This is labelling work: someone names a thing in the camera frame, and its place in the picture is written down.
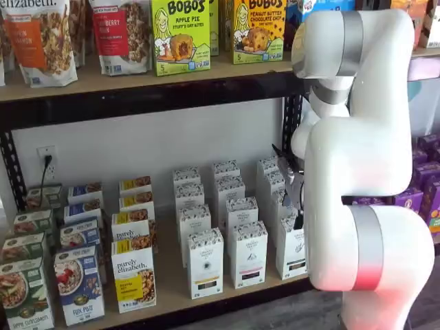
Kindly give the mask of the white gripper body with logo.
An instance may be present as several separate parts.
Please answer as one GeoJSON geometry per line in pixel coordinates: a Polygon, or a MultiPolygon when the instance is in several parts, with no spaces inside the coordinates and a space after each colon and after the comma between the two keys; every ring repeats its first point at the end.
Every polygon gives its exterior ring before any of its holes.
{"type": "Polygon", "coordinates": [[[299,126],[294,131],[291,138],[291,149],[293,154],[300,158],[305,158],[305,151],[309,133],[313,126],[320,120],[314,111],[308,111],[303,116],[299,126]]]}

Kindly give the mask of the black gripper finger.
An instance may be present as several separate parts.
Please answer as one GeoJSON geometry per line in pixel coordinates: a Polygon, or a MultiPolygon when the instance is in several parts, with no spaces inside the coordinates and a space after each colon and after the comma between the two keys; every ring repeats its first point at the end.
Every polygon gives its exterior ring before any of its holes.
{"type": "Polygon", "coordinates": [[[285,191],[285,195],[283,197],[283,205],[286,208],[291,210],[291,216],[294,218],[294,229],[300,230],[303,229],[304,226],[304,192],[303,185],[300,186],[299,191],[297,192],[296,202],[293,202],[288,195],[287,191],[285,191]]]}
{"type": "Polygon", "coordinates": [[[295,157],[280,150],[275,144],[272,144],[272,148],[277,156],[278,168],[285,179],[286,187],[301,185],[304,182],[304,171],[300,169],[295,157]]]}

